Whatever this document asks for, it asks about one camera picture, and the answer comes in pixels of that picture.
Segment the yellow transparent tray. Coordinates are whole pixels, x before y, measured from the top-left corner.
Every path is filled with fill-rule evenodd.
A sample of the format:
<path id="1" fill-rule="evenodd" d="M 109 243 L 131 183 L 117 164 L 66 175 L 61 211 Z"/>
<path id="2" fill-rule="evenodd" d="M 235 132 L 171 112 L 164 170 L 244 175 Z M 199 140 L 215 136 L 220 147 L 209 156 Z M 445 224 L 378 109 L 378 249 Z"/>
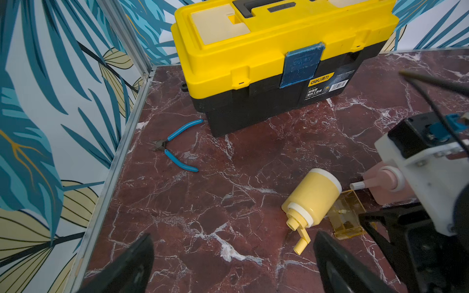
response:
<path id="1" fill-rule="evenodd" d="M 354 190 L 342 192 L 327 213 L 334 230 L 334 236 L 338 240 L 345 240 L 366 234 L 359 221 L 359 215 L 365 212 L 366 210 Z"/>

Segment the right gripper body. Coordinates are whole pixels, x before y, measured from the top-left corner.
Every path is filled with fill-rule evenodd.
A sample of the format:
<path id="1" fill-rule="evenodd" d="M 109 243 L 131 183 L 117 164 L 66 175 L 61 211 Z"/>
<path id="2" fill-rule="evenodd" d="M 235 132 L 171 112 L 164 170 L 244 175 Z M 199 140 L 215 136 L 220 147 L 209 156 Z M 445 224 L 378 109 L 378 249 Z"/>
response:
<path id="1" fill-rule="evenodd" d="M 433 112 L 404 119 L 375 144 L 384 163 L 399 168 L 432 221 L 415 252 L 415 278 L 399 278 L 411 293 L 469 290 L 469 157 Z"/>

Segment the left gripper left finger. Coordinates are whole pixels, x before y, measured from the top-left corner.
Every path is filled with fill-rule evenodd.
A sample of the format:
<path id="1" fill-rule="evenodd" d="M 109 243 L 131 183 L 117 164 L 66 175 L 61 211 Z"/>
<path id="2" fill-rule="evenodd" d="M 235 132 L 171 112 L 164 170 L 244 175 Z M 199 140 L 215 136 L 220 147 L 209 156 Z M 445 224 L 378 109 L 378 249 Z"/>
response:
<path id="1" fill-rule="evenodd" d="M 150 234 L 144 234 L 80 293 L 144 293 L 155 259 Z"/>

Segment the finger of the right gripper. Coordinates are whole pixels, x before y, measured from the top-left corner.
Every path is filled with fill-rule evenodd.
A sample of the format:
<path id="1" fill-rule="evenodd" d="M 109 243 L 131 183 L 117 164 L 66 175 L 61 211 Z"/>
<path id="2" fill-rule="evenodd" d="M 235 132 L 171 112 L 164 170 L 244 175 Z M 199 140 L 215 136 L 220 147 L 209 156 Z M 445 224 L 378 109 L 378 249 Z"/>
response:
<path id="1" fill-rule="evenodd" d="M 415 252 L 432 234 L 432 221 L 420 203 L 383 208 L 359 215 L 364 230 L 379 246 L 399 278 L 415 278 Z"/>

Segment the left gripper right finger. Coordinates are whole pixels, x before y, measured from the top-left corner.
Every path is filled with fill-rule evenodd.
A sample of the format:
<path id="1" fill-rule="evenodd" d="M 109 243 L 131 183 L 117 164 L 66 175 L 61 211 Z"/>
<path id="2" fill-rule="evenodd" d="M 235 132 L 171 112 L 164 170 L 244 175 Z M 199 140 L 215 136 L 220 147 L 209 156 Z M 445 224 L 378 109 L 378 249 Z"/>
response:
<path id="1" fill-rule="evenodd" d="M 317 233 L 313 249 L 325 292 L 394 292 L 328 233 L 324 231 Z"/>

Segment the yellow pencil sharpener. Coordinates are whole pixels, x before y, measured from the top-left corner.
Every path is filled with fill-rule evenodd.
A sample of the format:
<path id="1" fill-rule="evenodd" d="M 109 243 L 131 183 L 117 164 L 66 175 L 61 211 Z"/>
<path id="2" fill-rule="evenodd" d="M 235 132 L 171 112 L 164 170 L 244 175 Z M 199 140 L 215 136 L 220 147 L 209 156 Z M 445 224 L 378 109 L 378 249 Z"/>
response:
<path id="1" fill-rule="evenodd" d="M 339 180 L 330 172 L 313 168 L 282 204 L 287 226 L 300 235 L 294 252 L 301 255 L 311 242 L 307 229 L 318 225 L 342 193 Z"/>

